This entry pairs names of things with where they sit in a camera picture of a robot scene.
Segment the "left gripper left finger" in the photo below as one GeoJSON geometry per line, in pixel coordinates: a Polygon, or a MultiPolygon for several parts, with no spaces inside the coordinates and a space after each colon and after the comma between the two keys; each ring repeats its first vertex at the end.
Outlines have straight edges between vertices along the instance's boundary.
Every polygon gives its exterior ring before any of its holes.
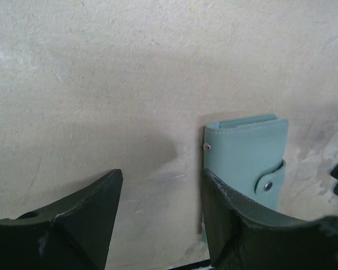
{"type": "Polygon", "coordinates": [[[47,206],[0,219],[0,269],[104,269],[122,183],[113,169],[47,206]]]}

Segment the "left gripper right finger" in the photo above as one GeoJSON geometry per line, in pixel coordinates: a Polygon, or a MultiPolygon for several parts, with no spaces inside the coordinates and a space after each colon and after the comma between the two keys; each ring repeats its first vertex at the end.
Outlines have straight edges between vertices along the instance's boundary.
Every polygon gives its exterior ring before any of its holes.
{"type": "Polygon", "coordinates": [[[338,269],[338,215],[313,221],[271,210],[202,171],[201,201],[215,269],[338,269]]]}

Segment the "green card holder wallet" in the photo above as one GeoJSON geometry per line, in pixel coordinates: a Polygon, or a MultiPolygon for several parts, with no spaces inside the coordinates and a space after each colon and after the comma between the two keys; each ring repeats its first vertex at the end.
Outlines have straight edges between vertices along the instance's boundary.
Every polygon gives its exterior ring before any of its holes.
{"type": "Polygon", "coordinates": [[[283,185],[289,122],[274,114],[208,123],[203,167],[228,186],[272,210],[283,185]]]}

